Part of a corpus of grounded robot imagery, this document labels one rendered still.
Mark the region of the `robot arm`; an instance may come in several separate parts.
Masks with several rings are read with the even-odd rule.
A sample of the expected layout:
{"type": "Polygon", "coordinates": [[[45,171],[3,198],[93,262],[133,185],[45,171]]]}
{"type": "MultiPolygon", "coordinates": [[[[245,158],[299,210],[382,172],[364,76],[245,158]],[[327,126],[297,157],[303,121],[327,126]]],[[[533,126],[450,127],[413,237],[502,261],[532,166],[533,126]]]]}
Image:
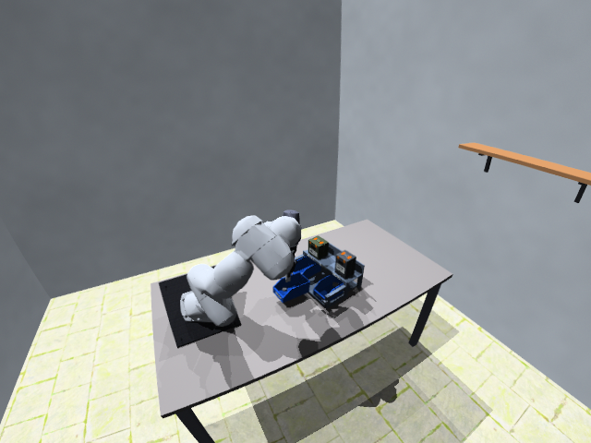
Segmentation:
{"type": "Polygon", "coordinates": [[[301,230],[295,210],[265,223],[257,216],[239,221],[231,244],[235,251],[214,269],[198,264],[188,272],[192,291],[183,293],[180,300],[184,320],[213,322],[218,327],[231,324],[237,314],[231,297],[247,284],[254,270],[251,261],[271,281],[281,279],[294,265],[295,251],[290,247],[298,245],[301,230]]]}

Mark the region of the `dark green tool case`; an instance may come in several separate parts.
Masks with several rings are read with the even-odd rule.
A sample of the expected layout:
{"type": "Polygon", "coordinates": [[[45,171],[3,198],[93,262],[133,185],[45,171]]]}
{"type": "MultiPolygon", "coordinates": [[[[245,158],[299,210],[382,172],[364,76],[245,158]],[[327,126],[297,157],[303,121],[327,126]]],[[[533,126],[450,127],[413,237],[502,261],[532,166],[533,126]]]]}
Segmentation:
{"type": "Polygon", "coordinates": [[[323,257],[328,256],[328,252],[328,241],[324,240],[320,236],[315,236],[311,239],[308,239],[308,253],[316,259],[321,259],[323,257]]]}

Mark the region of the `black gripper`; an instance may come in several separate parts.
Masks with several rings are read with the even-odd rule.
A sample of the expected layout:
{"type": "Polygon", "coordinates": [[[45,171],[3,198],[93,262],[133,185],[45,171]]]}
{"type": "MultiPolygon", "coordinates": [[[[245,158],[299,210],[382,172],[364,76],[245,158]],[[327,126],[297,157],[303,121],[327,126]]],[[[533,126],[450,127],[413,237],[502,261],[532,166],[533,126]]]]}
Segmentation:
{"type": "MultiPolygon", "coordinates": [[[[290,247],[291,251],[293,251],[293,250],[294,250],[295,252],[296,252],[296,248],[297,248],[297,246],[290,247]]],[[[295,252],[293,253],[293,255],[294,255],[294,258],[295,258],[295,252]]],[[[295,269],[295,267],[296,267],[296,263],[297,263],[297,260],[294,260],[294,265],[293,265],[293,267],[291,268],[291,270],[289,271],[289,273],[287,273],[287,274],[284,276],[284,277],[285,277],[285,282],[289,282],[289,281],[291,281],[291,273],[292,273],[292,272],[294,272],[294,269],[295,269]]]]}

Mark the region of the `blue open-front bin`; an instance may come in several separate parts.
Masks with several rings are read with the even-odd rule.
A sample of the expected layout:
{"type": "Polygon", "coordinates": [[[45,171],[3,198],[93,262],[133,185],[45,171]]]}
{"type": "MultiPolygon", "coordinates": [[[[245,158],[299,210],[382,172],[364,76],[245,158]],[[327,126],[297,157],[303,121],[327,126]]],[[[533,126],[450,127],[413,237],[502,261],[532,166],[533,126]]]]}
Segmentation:
{"type": "MultiPolygon", "coordinates": [[[[318,297],[321,301],[324,301],[325,295],[330,293],[331,291],[337,289],[338,287],[335,288],[335,286],[332,286],[333,282],[338,282],[338,287],[342,286],[344,283],[342,281],[340,281],[339,279],[337,279],[335,276],[333,276],[332,274],[327,276],[326,278],[322,279],[319,281],[319,283],[315,286],[315,288],[313,289],[313,294],[316,295],[316,297],[318,297]],[[340,285],[341,284],[341,285],[340,285]]],[[[330,301],[334,298],[336,298],[337,296],[339,296],[340,294],[342,294],[343,291],[341,291],[340,293],[336,294],[335,296],[333,296],[332,298],[330,298],[330,301]]]]}
{"type": "Polygon", "coordinates": [[[302,274],[306,278],[309,278],[309,277],[313,276],[314,274],[320,272],[321,266],[318,263],[316,263],[314,260],[312,260],[310,257],[306,256],[306,257],[300,258],[297,261],[297,263],[295,265],[295,270],[291,274],[297,273],[299,271],[301,273],[304,271],[302,274]]]}
{"type": "Polygon", "coordinates": [[[285,277],[281,278],[274,286],[274,294],[282,303],[292,300],[300,295],[309,293],[310,281],[300,272],[291,275],[291,281],[285,282],[285,277]],[[286,291],[283,291],[286,287],[286,291]]]}

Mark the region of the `dark grey shelf rack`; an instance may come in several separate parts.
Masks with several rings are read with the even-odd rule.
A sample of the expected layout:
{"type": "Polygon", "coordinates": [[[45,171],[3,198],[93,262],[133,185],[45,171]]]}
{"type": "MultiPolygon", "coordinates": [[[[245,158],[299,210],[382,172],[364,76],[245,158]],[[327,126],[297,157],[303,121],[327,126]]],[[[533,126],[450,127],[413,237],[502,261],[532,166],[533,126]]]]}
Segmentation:
{"type": "Polygon", "coordinates": [[[342,299],[344,299],[347,296],[348,292],[351,291],[352,289],[354,289],[355,287],[360,288],[361,284],[362,284],[365,265],[360,263],[359,261],[356,261],[355,274],[348,277],[347,279],[344,279],[339,274],[334,272],[336,255],[341,252],[342,252],[342,250],[340,250],[336,246],[329,243],[329,255],[326,257],[323,257],[321,259],[316,259],[315,257],[313,257],[312,255],[310,255],[308,253],[308,250],[306,250],[306,251],[303,250],[302,255],[295,257],[295,260],[299,260],[302,257],[308,256],[311,259],[313,259],[315,262],[317,262],[319,265],[321,265],[321,271],[308,278],[308,280],[310,280],[309,294],[313,298],[315,298],[321,305],[323,305],[326,309],[331,307],[332,305],[338,303],[342,299]],[[322,302],[321,302],[321,300],[313,294],[313,289],[319,283],[320,280],[326,278],[330,274],[334,275],[336,278],[338,278],[340,281],[342,281],[344,283],[344,285],[342,285],[341,287],[332,291],[331,293],[328,293],[327,295],[325,295],[325,300],[324,301],[322,300],[322,302]],[[356,284],[356,282],[354,282],[355,279],[357,279],[357,284],[356,284]],[[339,296],[337,296],[336,298],[334,298],[330,301],[330,298],[332,298],[333,296],[335,296],[336,294],[338,294],[341,291],[343,291],[342,294],[340,294],[339,296]]]}

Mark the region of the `black tool case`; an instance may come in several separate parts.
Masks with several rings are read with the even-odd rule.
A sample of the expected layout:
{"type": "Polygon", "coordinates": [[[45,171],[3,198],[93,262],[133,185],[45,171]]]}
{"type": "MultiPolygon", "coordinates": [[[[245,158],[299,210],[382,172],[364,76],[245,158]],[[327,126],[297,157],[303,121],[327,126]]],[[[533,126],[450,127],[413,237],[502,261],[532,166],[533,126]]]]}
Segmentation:
{"type": "Polygon", "coordinates": [[[344,279],[355,274],[356,256],[344,250],[336,255],[335,272],[344,279]]]}

